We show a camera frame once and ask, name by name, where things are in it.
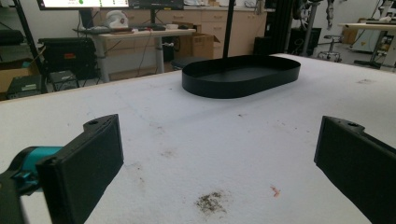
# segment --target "white wall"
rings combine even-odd
[[[236,0],[238,6],[243,5],[244,0]],[[29,27],[37,43],[38,38],[54,37],[75,37],[77,34],[72,31],[78,26],[77,11],[40,11],[36,0],[21,1]],[[356,22],[358,18],[368,18],[372,15],[376,0],[335,0],[333,26],[327,30],[326,7],[324,0],[318,6],[314,21],[314,27],[322,28],[319,43],[327,43],[328,40],[322,38],[325,35],[340,35],[342,27],[337,24],[342,22]],[[299,22],[293,21],[293,27],[299,26]]]
[[[314,27],[321,28],[319,43],[328,43],[328,39],[324,39],[325,35],[340,35],[343,28],[338,23],[357,22],[359,18],[370,18],[375,10],[377,0],[335,0],[334,17],[332,19],[332,29],[327,30],[326,7],[327,1],[320,3],[314,20]],[[292,27],[298,27],[300,23],[293,20]]]
[[[21,1],[35,43],[39,38],[77,37],[77,11],[40,11],[36,0]]]

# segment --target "computer monitor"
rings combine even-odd
[[[40,10],[76,10],[83,8],[127,8],[130,0],[37,0]]]
[[[131,9],[183,10],[183,0],[131,0]]]

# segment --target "white table surface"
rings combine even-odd
[[[396,147],[396,76],[279,56],[302,64],[299,79],[239,99],[192,95],[177,71],[2,102],[0,171],[119,114],[124,165],[87,223],[369,223],[315,165],[318,132],[324,115],[349,119]],[[204,213],[212,192],[222,209]],[[23,202],[31,223],[50,222],[42,193]]]

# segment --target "black plastic tray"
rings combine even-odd
[[[184,90],[208,98],[248,96],[297,80],[301,64],[264,55],[190,63],[182,70]]]

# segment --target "chair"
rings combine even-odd
[[[323,59],[323,57],[326,56],[326,59],[330,60],[332,56],[335,56],[334,61],[336,63],[340,63],[342,61],[341,54],[339,52],[332,51],[332,48],[334,47],[334,43],[341,43],[343,37],[341,35],[325,35],[324,38],[330,39],[332,42],[330,43],[329,51],[321,51],[318,54],[318,58]]]

